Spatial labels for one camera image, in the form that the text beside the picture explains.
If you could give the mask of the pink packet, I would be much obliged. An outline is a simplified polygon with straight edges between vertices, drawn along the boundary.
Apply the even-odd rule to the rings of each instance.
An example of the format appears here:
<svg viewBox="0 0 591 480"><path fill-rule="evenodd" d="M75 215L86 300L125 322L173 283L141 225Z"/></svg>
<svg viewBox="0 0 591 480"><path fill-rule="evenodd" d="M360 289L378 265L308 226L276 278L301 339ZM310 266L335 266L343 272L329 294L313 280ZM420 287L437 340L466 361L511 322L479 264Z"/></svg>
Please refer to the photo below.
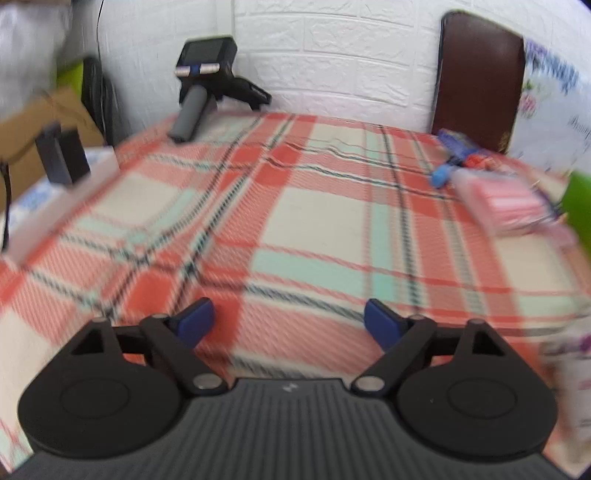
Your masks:
<svg viewBox="0 0 591 480"><path fill-rule="evenodd" d="M490 236L528 233L559 220L558 209L549 197L517 175L458 168L450 174L450 181Z"/></svg>

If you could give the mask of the blue card pack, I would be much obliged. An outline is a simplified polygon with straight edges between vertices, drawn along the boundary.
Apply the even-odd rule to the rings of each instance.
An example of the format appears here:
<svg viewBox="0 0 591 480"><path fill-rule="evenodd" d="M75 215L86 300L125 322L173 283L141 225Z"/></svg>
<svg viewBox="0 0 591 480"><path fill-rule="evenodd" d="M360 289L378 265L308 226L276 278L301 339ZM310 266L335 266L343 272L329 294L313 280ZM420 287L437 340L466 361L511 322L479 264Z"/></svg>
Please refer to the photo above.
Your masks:
<svg viewBox="0 0 591 480"><path fill-rule="evenodd" d="M468 187L476 181L503 172L503 165L498 158L466 135L440 129L436 138L448 154L447 160L431 174L431 185L436 189L448 184L454 187Z"/></svg>

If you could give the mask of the green cardboard box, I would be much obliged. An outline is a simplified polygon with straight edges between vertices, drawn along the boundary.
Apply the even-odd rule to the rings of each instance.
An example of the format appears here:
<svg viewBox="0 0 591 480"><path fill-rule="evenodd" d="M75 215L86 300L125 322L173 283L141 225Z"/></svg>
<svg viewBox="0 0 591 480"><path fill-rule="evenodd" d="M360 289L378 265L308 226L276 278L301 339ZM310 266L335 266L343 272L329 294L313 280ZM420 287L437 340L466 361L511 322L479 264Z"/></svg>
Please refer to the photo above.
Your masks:
<svg viewBox="0 0 591 480"><path fill-rule="evenodd" d="M567 223L579 237L587 254L591 253L591 179L586 173L574 171L561 200Z"/></svg>

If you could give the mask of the small black box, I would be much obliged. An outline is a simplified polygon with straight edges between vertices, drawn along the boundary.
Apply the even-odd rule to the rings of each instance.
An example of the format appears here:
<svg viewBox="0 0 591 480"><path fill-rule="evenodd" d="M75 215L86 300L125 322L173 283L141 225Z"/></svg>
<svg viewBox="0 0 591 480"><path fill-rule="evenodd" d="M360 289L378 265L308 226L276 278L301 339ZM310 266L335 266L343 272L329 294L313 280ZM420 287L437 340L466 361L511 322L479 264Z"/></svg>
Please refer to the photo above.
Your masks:
<svg viewBox="0 0 591 480"><path fill-rule="evenodd" d="M76 128L63 129L59 122L50 123L35 138L35 146L51 184L70 187L90 174Z"/></svg>

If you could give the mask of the brown cardboard box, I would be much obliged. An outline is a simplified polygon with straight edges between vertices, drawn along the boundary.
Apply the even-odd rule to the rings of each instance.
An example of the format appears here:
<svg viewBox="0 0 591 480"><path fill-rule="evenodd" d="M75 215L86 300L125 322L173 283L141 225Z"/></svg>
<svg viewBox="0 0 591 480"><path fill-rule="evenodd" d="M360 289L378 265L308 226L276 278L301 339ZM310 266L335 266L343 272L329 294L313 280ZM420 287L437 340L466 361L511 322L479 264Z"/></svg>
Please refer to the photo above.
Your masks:
<svg viewBox="0 0 591 480"><path fill-rule="evenodd" d="M10 167L14 199L45 176L34 140L45 127L55 122L59 122L63 130L76 127L84 147L104 145L104 139L98 127L79 96L70 87L41 93L23 110L1 121L2 161L10 160L24 147L29 146L16 164Z"/></svg>

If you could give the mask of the spare black handheld gripper device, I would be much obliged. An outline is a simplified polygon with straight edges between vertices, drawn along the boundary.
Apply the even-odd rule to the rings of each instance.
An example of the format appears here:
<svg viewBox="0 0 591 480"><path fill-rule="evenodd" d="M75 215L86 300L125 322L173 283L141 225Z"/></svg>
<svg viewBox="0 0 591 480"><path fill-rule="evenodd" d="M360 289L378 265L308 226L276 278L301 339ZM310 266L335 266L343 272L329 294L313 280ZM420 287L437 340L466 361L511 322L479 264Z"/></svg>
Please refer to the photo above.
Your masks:
<svg viewBox="0 0 591 480"><path fill-rule="evenodd" d="M190 141L204 116L224 97L249 105L269 106L273 96L232 71L238 46L231 36L187 40L174 69L180 81L180 112L167 136L175 143Z"/></svg>

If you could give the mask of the brown leather headboard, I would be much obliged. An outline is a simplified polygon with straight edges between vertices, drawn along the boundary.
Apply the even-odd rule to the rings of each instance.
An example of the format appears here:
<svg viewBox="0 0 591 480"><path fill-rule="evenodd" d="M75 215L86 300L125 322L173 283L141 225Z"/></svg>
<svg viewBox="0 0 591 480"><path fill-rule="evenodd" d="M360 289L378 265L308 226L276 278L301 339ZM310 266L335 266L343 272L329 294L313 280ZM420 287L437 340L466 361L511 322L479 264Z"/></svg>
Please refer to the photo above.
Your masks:
<svg viewBox="0 0 591 480"><path fill-rule="evenodd" d="M462 133L507 151L525 70L524 38L463 10L441 19L431 132Z"/></svg>

